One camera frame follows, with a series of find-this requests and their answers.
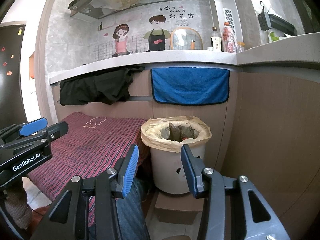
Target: cartoon man with black apron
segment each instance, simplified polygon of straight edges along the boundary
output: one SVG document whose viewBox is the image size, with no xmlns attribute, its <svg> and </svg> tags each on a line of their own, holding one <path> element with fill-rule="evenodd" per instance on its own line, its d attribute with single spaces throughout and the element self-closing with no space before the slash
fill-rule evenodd
<svg viewBox="0 0 320 240">
<path fill-rule="evenodd" d="M 165 40 L 171 36 L 170 32 L 161 28 L 166 20 L 166 17 L 163 15 L 155 15 L 149 19 L 153 30 L 148 31 L 143 36 L 144 39 L 148 40 L 148 51 L 165 50 Z"/>
</svg>

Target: brown box under trash can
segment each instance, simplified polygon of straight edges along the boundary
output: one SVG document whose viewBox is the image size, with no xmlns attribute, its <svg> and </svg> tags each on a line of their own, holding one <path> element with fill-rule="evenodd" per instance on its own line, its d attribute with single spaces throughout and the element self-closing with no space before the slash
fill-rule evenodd
<svg viewBox="0 0 320 240">
<path fill-rule="evenodd" d="M 203 199 L 195 199 L 191 193 L 173 195 L 160 191 L 155 211 L 160 222 L 192 225 L 202 212 Z"/>
</svg>

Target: air vent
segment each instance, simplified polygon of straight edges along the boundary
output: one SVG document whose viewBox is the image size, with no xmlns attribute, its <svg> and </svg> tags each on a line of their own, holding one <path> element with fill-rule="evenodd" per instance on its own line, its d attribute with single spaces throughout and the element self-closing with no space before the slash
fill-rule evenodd
<svg viewBox="0 0 320 240">
<path fill-rule="evenodd" d="M 235 37 L 237 37 L 232 11 L 230 9 L 223 8 L 223 12 L 224 12 L 224 18 L 226 22 L 229 23 L 229 26 L 232 29 L 233 33 L 235 34 Z"/>
</svg>

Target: white trash can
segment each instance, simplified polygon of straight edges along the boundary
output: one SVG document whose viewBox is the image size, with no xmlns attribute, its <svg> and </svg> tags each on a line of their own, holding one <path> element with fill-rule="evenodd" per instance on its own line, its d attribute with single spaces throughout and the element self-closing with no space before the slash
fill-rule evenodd
<svg viewBox="0 0 320 240">
<path fill-rule="evenodd" d="M 169 123 L 175 126 L 190 126 L 195 129 L 196 139 L 188 138 L 182 142 L 170 141 Z M 141 139 L 151 148 L 153 180 L 157 188 L 170 194 L 189 192 L 186 176 L 182 167 L 180 150 L 188 144 L 195 157 L 203 160 L 205 143 L 211 138 L 209 126 L 197 117 L 170 117 L 149 119 L 141 126 Z"/>
</svg>

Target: green shirt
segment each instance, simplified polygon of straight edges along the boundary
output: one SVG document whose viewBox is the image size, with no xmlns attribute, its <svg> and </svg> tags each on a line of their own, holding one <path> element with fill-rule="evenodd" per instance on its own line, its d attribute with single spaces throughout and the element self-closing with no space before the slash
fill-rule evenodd
<svg viewBox="0 0 320 240">
<path fill-rule="evenodd" d="M 151 34 L 152 31 L 148 31 L 144 36 L 143 38 L 144 39 L 148 39 L 150 34 Z M 169 39 L 171 37 L 171 34 L 167 31 L 167 30 L 163 30 L 164 32 L 164 36 L 166 39 Z M 152 35 L 155 35 L 155 36 L 158 36 L 158 35 L 161 35 L 162 34 L 162 29 L 161 30 L 154 30 Z"/>
</svg>

